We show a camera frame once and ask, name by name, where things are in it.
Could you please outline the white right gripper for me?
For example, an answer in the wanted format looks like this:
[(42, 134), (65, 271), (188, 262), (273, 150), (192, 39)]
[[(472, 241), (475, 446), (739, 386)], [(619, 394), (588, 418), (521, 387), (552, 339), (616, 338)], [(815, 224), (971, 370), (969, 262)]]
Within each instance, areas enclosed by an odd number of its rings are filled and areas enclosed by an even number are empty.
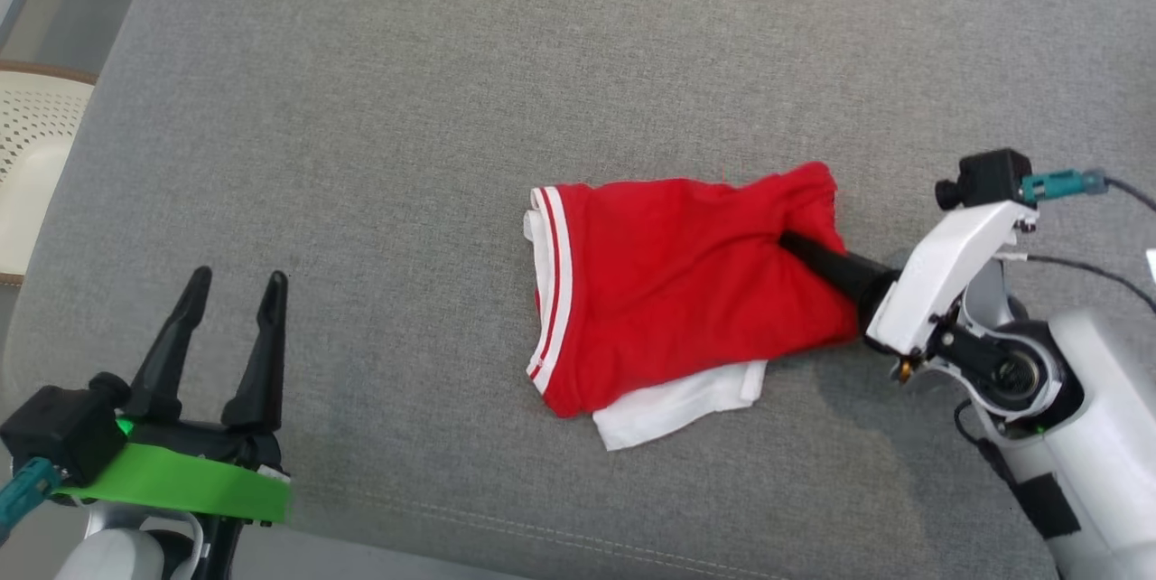
[(868, 339), (892, 354), (914, 355), (928, 349), (933, 318), (944, 317), (983, 266), (1016, 243), (1015, 231), (1035, 226), (1038, 217), (1039, 211), (1014, 201), (949, 211), (917, 243), (903, 272), (795, 231), (780, 235), (779, 244), (855, 308), (879, 308)]

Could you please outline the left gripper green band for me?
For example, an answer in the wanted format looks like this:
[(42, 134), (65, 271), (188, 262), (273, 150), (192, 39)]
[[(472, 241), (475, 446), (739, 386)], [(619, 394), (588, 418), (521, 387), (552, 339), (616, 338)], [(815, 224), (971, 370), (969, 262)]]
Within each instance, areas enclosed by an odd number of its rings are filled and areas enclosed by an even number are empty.
[[(177, 423), (181, 418), (179, 384), (191, 334), (207, 307), (212, 280), (210, 267), (198, 267), (191, 274), (131, 382), (128, 419)], [(281, 427), (288, 287), (284, 272), (273, 272), (267, 281), (255, 313), (255, 345), (235, 396), (220, 415), (227, 429)], [(136, 443), (125, 444), (87, 488), (62, 485), (54, 497), (129, 503), (148, 510), (188, 511), (273, 525), (286, 523), (292, 508), (292, 485), (286, 474), (252, 473), (243, 466)]]

